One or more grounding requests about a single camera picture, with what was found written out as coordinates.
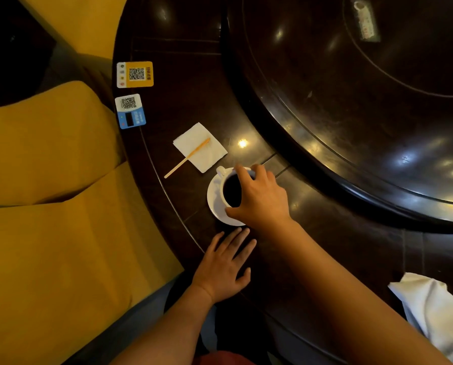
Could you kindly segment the person's right hand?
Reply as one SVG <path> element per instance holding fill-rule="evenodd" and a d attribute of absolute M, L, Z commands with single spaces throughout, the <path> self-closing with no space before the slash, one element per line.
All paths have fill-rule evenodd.
<path fill-rule="evenodd" d="M 247 226 L 259 232 L 283 229 L 293 222 L 287 193 L 277 184 L 276 178 L 268 171 L 268 183 L 262 184 L 253 179 L 248 170 L 241 164 L 234 169 L 242 185 L 242 202 L 240 206 L 248 208 Z"/>

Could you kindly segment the person's left hand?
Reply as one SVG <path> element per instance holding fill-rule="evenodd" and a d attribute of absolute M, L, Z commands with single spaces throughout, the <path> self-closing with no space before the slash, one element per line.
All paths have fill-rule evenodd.
<path fill-rule="evenodd" d="M 225 258 L 227 236 L 224 235 L 220 242 L 221 256 L 205 258 L 204 254 L 193 276 L 192 288 L 205 294 L 212 305 L 238 294 L 235 292 L 235 281 L 243 275 L 246 269 L 243 266 L 257 244 L 256 239 L 251 239 L 246 245 L 243 242 L 234 258 Z"/>

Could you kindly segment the white coffee cup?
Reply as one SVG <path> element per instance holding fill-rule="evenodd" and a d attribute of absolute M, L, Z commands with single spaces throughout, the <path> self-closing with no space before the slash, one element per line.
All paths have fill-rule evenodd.
<path fill-rule="evenodd" d="M 220 177 L 220 197 L 226 207 L 237 208 L 242 202 L 242 185 L 234 168 L 217 168 L 217 175 Z"/>

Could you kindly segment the person's right forearm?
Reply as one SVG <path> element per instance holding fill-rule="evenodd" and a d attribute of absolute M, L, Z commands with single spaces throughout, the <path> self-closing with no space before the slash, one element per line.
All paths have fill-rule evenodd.
<path fill-rule="evenodd" d="M 452 365 L 290 217 L 246 224 L 276 246 L 321 307 L 351 364 Z"/>

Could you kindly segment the person's left forearm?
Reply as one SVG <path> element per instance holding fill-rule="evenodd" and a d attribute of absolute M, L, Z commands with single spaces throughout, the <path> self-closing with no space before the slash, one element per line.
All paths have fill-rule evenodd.
<path fill-rule="evenodd" d="M 212 305 L 210 294 L 191 285 L 150 331 L 110 365 L 192 365 L 201 327 Z"/>

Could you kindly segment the white saucer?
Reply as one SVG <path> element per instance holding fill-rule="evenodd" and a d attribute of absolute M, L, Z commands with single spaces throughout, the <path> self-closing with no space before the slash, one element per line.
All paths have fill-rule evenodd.
<path fill-rule="evenodd" d="M 245 224 L 242 223 L 241 221 L 228 217 L 225 212 L 226 205 L 221 199 L 220 190 L 220 184 L 222 179 L 223 175 L 221 173 L 217 173 L 209 183 L 206 193 L 206 200 L 210 208 L 210 211 L 218 219 L 218 221 L 221 221 L 226 225 L 234 227 L 245 226 Z"/>

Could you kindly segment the black coffee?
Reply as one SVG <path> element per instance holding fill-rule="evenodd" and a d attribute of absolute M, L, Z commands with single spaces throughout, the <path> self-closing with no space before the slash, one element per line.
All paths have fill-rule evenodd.
<path fill-rule="evenodd" d="M 242 202 L 242 186 L 237 173 L 231 173 L 223 184 L 222 191 L 228 207 L 239 207 Z"/>

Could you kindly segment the white paper napkin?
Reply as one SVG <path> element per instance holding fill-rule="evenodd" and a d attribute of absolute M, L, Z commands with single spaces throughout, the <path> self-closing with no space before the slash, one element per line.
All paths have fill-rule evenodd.
<path fill-rule="evenodd" d="M 186 157 L 207 139 L 210 141 L 188 159 L 201 173 L 209 170 L 228 151 L 199 122 L 173 141 L 173 145 Z"/>

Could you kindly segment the wooden stir stick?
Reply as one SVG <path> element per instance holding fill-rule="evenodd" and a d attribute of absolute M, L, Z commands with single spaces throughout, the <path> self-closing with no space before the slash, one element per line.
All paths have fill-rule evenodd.
<path fill-rule="evenodd" d="M 179 167 L 181 167 L 187 160 L 189 160 L 192 156 L 194 156 L 196 153 L 198 153 L 200 150 L 202 150 L 206 145 L 208 145 L 211 142 L 211 137 L 206 138 L 198 147 L 196 147 L 191 153 L 189 153 L 184 159 L 181 160 L 181 162 L 175 167 L 170 170 L 164 178 L 168 178 L 170 175 L 172 175 Z"/>

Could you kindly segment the red shirt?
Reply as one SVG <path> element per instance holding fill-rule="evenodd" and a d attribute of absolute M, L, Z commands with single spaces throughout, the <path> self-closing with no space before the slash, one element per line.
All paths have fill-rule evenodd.
<path fill-rule="evenodd" d="M 193 359 L 192 365 L 256 365 L 244 356 L 229 351 L 216 351 Z"/>

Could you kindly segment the dark wooden turntable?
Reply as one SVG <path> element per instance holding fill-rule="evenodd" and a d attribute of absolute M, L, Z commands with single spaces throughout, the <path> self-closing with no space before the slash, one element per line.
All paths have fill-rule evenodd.
<path fill-rule="evenodd" d="M 453 224 L 453 0 L 225 0 L 224 42 L 270 123 L 347 192 Z"/>

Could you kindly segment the blue code sticker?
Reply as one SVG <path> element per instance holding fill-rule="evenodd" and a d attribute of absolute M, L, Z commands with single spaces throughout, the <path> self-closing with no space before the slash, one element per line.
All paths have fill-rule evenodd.
<path fill-rule="evenodd" d="M 144 108 L 138 93 L 115 98 L 116 114 L 120 129 L 128 129 L 146 124 Z"/>

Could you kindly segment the yellow code sticker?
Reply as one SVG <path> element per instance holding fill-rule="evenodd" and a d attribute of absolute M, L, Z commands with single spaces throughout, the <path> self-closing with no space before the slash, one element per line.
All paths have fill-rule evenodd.
<path fill-rule="evenodd" d="M 116 64 L 117 88 L 152 87 L 153 85 L 152 61 L 118 62 Z"/>

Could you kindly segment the yellow covered chair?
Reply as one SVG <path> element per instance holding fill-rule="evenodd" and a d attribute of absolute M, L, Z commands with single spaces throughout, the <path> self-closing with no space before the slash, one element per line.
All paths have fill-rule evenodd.
<path fill-rule="evenodd" d="M 112 60 L 127 0 L 18 0 L 60 42 L 76 53 Z"/>
<path fill-rule="evenodd" d="M 182 271 L 81 81 L 0 107 L 0 365 L 62 365 Z"/>

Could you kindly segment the grey label sticker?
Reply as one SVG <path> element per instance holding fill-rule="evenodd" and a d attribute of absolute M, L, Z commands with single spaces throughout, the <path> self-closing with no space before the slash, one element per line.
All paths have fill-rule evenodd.
<path fill-rule="evenodd" d="M 381 35 L 371 0 L 350 0 L 350 5 L 358 25 L 360 40 L 363 42 L 380 43 Z"/>

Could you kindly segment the white folded cloth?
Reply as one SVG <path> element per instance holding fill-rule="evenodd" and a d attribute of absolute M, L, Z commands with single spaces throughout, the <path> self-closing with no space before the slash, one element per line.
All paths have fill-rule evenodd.
<path fill-rule="evenodd" d="M 401 301 L 407 321 L 453 362 L 453 294 L 446 283 L 407 272 L 388 288 Z"/>

